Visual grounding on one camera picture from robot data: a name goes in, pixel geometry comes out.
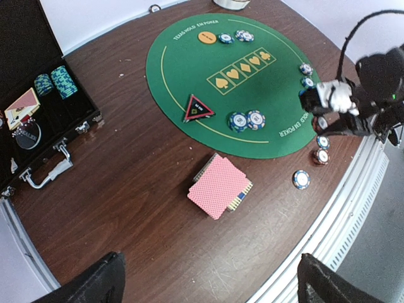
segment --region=triangular card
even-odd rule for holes
[[[207,107],[200,99],[191,95],[189,98],[188,108],[185,113],[184,122],[189,122],[201,118],[210,118],[215,113]]]

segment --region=case handle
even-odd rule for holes
[[[53,181],[56,179],[56,177],[60,174],[62,174],[64,171],[68,170],[70,167],[73,166],[73,163],[70,159],[70,153],[66,149],[66,138],[64,138],[60,143],[56,144],[53,146],[53,148],[61,153],[66,157],[63,161],[59,162],[54,169],[52,169],[49,173],[48,176],[42,181],[41,184],[36,185],[36,183],[32,180],[32,175],[31,175],[31,168],[27,168],[26,171],[24,171],[20,175],[20,179],[27,182],[31,187],[35,189],[41,189],[43,188],[46,184],[48,184],[50,181]]]

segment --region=triangle marker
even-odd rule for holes
[[[207,107],[200,99],[191,95],[189,98],[188,108],[185,113],[184,123],[201,118],[210,118],[215,113]]]

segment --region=white wall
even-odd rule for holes
[[[186,0],[41,0],[64,54],[135,18],[152,4],[162,8]]]
[[[382,9],[404,9],[404,0],[283,0],[339,48],[364,16]],[[404,44],[404,15],[382,15],[365,22],[348,45],[347,56],[386,52]]]

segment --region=brown wooden surface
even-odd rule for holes
[[[164,116],[148,90],[145,61],[164,28],[208,12],[226,11],[208,0],[184,3],[129,22],[68,56],[105,124],[70,144],[71,170],[41,191],[23,184],[13,198],[62,284],[105,253],[122,251],[125,302],[244,302],[291,252],[344,175],[360,138],[332,138],[325,168],[310,162],[315,142],[275,160],[230,156],[254,187],[236,212],[219,221],[186,198],[213,150]],[[280,1],[255,0],[236,14],[292,40],[322,80],[335,77],[338,49]],[[347,70],[352,77],[352,66]],[[312,176],[306,191],[292,185],[297,169]]]

